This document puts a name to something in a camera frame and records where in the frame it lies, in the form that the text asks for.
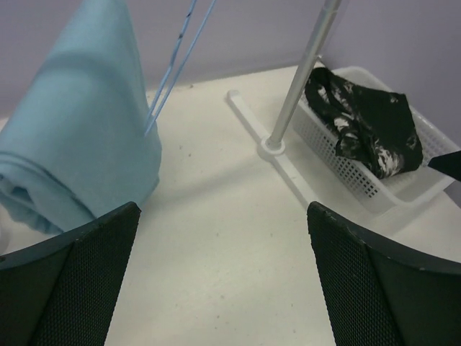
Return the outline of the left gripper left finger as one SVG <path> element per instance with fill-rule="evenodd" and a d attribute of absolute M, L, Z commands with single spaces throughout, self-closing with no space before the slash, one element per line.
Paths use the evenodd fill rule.
<path fill-rule="evenodd" d="M 1 256 L 2 345 L 103 345 L 140 219 L 134 202 Z"/>

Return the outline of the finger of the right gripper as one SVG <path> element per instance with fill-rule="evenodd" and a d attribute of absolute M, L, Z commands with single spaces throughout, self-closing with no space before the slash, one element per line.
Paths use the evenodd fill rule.
<path fill-rule="evenodd" d="M 461 180 L 461 151 L 433 157 L 429 160 L 428 167 L 451 177 Z"/>

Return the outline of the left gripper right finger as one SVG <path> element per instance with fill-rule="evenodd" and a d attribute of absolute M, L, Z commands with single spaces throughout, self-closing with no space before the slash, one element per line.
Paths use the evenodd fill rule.
<path fill-rule="evenodd" d="M 308 233 L 336 345 L 459 345 L 460 263 L 359 226 L 319 202 Z"/>

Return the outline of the black white patterned trousers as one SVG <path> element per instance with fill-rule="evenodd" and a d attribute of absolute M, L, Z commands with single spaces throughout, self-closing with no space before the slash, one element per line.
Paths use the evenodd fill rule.
<path fill-rule="evenodd" d="M 324 66 L 311 71 L 304 95 L 337 137 L 337 156 L 362 163 L 378 179 L 421 166 L 422 144 L 406 95 L 360 86 Z"/>

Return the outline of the blue wire trouser hanger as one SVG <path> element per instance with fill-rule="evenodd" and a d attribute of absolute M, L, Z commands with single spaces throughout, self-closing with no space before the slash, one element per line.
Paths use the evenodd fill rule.
<path fill-rule="evenodd" d="M 194 47 L 196 46 L 197 41 L 200 35 L 202 34 L 202 31 L 205 28 L 205 25 L 207 24 L 209 16 L 211 15 L 213 11 L 213 8 L 215 7 L 216 2 L 217 2 L 216 0 L 211 1 L 200 23 L 200 26 L 198 27 L 196 33 L 194 34 L 194 37 L 192 38 L 192 41 L 189 47 L 187 48 L 186 53 L 184 54 L 183 59 L 180 61 L 179 65 L 177 66 L 177 70 L 174 70 L 176 59 L 177 59 L 177 54 L 182 45 L 182 41 L 184 39 L 184 36 L 186 35 L 187 29 L 190 23 L 190 19 L 192 18 L 192 14 L 197 4 L 197 1 L 191 1 L 187 15 L 184 19 L 183 25 L 177 36 L 174 49 L 171 52 L 167 69 L 160 81 L 160 84 L 158 85 L 158 89 L 156 90 L 154 98 L 151 100 L 150 106 L 148 108 L 148 114 L 147 114 L 146 123 L 144 127 L 144 136 L 147 136 L 151 132 L 153 126 L 156 124 L 156 121 L 159 115 L 161 114 L 161 111 L 164 108 L 164 105 L 166 104 L 166 101 L 168 100 L 169 95 L 171 94 L 179 77 L 181 76 L 186 63 L 189 57 L 191 56 L 192 51 Z"/>

